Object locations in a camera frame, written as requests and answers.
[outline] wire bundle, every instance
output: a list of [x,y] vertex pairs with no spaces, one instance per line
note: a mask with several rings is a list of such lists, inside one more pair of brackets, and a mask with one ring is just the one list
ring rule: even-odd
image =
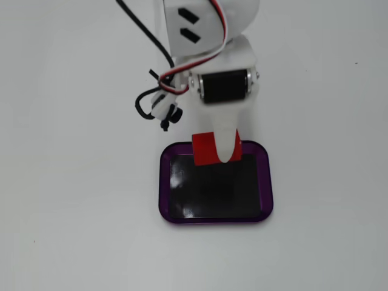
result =
[[218,17],[221,20],[222,27],[224,29],[224,38],[222,41],[222,45],[220,48],[216,49],[214,52],[210,52],[208,55],[196,59],[194,61],[190,61],[189,63],[179,65],[175,67],[175,63],[170,56],[170,54],[167,52],[166,48],[158,41],[158,39],[150,32],[150,30],[136,17],[136,15],[128,8],[128,6],[124,3],[123,0],[116,0],[117,3],[120,5],[120,7],[127,13],[127,15],[132,19],[132,21],[144,32],[144,34],[156,45],[156,47],[161,51],[161,53],[164,55],[166,60],[169,62],[169,65],[171,67],[171,70],[163,73],[160,77],[153,71],[150,70],[150,74],[158,79],[158,86],[150,89],[144,93],[142,93],[139,97],[137,97],[135,102],[135,107],[138,111],[138,113],[145,119],[152,120],[155,117],[151,115],[151,113],[146,114],[143,109],[140,106],[140,101],[146,97],[147,95],[150,95],[152,93],[156,93],[160,90],[165,90],[169,93],[172,93],[174,95],[182,95],[185,94],[187,91],[189,91],[189,85],[187,84],[184,89],[178,89],[174,88],[171,85],[172,80],[174,79],[174,76],[178,73],[182,73],[184,71],[188,71],[198,65],[204,64],[205,62],[210,61],[211,59],[217,57],[225,48],[227,40],[228,40],[228,24],[226,21],[226,15],[224,10],[222,9],[222,6],[219,4],[219,0],[209,0],[215,11],[217,12]]

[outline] purple tray rim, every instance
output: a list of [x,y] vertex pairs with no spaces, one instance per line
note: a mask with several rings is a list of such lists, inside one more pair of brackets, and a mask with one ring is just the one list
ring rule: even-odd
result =
[[174,219],[169,215],[170,161],[176,155],[193,155],[191,142],[176,142],[167,146],[161,154],[159,173],[159,212],[172,224],[247,224],[266,220],[273,211],[272,180],[267,150],[255,141],[243,141],[242,153],[256,156],[261,213],[253,218],[193,218]]

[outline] red block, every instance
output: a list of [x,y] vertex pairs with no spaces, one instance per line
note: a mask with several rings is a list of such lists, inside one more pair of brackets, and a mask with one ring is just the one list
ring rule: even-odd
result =
[[[243,148],[238,132],[236,133],[236,145],[230,162],[240,161],[243,156]],[[221,161],[217,155],[214,133],[200,133],[193,135],[194,162],[196,166],[219,164]]]

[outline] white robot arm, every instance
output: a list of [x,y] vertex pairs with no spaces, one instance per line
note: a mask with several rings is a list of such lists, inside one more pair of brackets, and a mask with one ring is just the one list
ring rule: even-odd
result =
[[[117,2],[139,21],[122,0]],[[148,119],[161,120],[167,130],[169,122],[176,123],[182,116],[176,97],[189,91],[198,108],[210,115],[222,162],[233,155],[241,110],[259,90],[256,56],[241,34],[258,9],[259,0],[164,0],[170,50],[176,62],[159,78],[162,90],[152,99]]]

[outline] white table surface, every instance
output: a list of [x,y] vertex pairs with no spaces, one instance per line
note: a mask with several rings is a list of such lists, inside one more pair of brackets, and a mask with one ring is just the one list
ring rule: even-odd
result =
[[[163,43],[159,0],[127,0]],[[263,0],[246,35],[275,209],[254,226],[158,212],[167,64],[114,0],[0,1],[0,290],[387,290],[388,1]]]

